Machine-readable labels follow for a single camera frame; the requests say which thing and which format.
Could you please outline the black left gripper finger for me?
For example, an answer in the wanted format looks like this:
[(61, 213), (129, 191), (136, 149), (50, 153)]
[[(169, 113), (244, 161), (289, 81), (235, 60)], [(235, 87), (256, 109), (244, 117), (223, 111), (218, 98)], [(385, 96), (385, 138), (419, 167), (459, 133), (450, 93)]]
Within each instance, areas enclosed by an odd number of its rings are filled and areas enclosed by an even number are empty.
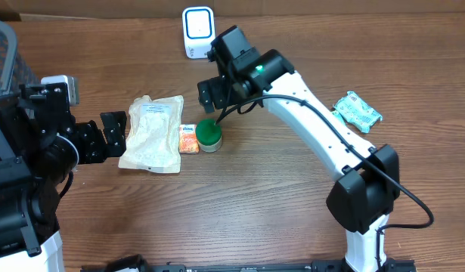
[(77, 123), (76, 129), (79, 164), (103, 163), (106, 160), (106, 144), (102, 131), (95, 121)]
[(106, 138), (106, 157), (120, 157), (126, 151), (126, 122), (125, 111), (101, 113)]

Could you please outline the beige rice pouch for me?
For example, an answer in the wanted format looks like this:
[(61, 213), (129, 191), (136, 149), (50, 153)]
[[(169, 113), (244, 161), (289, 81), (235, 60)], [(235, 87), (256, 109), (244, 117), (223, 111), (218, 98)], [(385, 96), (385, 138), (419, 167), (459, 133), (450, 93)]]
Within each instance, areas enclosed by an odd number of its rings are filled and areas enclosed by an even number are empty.
[(129, 107), (131, 125), (126, 151), (118, 167), (157, 174), (181, 171), (179, 126), (184, 106), (181, 95), (153, 100), (145, 95)]

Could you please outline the green lid clear jar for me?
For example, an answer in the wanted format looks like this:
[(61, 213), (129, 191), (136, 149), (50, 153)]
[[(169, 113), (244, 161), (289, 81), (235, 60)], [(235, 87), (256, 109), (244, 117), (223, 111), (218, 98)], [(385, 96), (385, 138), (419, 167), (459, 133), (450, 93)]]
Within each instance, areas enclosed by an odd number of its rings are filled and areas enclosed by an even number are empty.
[(213, 153), (222, 146), (222, 129), (213, 119), (204, 119), (196, 127), (197, 141), (200, 149)]

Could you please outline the small orange box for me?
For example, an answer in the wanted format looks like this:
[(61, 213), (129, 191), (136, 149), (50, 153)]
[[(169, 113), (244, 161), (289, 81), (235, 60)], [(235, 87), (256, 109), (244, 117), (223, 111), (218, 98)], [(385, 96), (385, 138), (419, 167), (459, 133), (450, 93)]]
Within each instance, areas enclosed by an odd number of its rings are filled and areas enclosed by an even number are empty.
[(195, 124), (179, 126), (178, 148), (180, 153), (199, 153), (200, 147), (196, 136)]

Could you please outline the teal white snack packet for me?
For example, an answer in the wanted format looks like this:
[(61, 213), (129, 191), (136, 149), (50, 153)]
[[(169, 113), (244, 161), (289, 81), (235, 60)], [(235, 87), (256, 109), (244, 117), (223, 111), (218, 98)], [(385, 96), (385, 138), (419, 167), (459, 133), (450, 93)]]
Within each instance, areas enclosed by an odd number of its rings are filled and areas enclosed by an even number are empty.
[(346, 96), (340, 98), (333, 108), (344, 120), (365, 134), (370, 132), (376, 122), (383, 120), (383, 116), (354, 91), (347, 91)]

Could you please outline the small teal tissue pack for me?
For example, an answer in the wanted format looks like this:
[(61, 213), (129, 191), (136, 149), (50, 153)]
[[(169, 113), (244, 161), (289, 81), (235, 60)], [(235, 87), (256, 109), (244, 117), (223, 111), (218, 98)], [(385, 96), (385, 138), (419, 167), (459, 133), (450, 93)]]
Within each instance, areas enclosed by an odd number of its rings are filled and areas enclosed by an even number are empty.
[(331, 113), (332, 113), (343, 125), (346, 125), (345, 120), (344, 120), (344, 118), (342, 117), (342, 115), (340, 114), (339, 111), (333, 110)]

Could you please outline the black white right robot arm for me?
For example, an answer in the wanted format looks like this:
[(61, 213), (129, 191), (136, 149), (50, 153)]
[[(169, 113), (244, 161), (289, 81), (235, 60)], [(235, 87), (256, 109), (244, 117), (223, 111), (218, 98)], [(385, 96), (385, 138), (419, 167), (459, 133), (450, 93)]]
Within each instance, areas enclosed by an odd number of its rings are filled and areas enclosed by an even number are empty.
[(271, 271), (413, 271), (411, 260), (390, 258), (384, 236), (398, 197), (398, 154), (375, 147), (343, 125), (310, 91), (281, 53), (260, 53), (233, 26), (212, 40), (207, 51), (219, 74), (199, 82), (199, 102), (222, 116), (264, 107), (288, 125), (316, 154), (333, 179), (326, 204), (345, 229), (347, 250), (339, 260), (272, 264)]

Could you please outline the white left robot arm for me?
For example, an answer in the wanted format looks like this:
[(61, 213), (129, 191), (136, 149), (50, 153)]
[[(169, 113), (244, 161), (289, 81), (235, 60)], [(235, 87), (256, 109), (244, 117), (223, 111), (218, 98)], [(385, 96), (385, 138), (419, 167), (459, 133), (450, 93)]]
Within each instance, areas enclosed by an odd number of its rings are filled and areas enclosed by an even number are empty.
[(124, 111), (76, 122), (65, 83), (0, 94), (0, 271), (63, 271), (57, 207), (73, 170), (126, 151)]

